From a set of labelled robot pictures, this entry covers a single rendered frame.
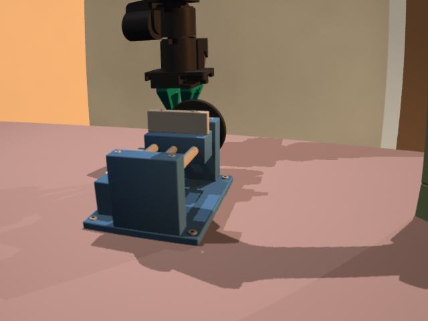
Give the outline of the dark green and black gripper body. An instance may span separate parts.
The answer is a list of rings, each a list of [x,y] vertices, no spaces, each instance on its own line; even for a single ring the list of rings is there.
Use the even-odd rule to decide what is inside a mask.
[[[209,83],[214,76],[214,68],[197,69],[196,36],[178,39],[162,39],[162,67],[144,73],[145,81],[150,80],[151,88],[191,89]]]

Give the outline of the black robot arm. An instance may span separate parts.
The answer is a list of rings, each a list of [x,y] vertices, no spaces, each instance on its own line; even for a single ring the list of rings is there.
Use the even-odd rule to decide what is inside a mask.
[[[180,3],[179,3],[180,2]],[[196,13],[188,3],[199,0],[142,0],[129,3],[122,19],[122,32],[128,41],[178,39],[196,36]],[[161,30],[162,27],[162,30]],[[208,39],[196,40],[197,69],[205,67]],[[205,55],[204,55],[205,48]]]

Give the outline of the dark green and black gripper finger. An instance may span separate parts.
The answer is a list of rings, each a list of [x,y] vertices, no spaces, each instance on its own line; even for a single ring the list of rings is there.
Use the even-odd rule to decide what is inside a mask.
[[[172,110],[180,103],[180,88],[157,88],[156,93],[167,110]]]
[[[198,99],[202,89],[203,84],[200,84],[199,86],[191,89],[181,89],[181,101]]]

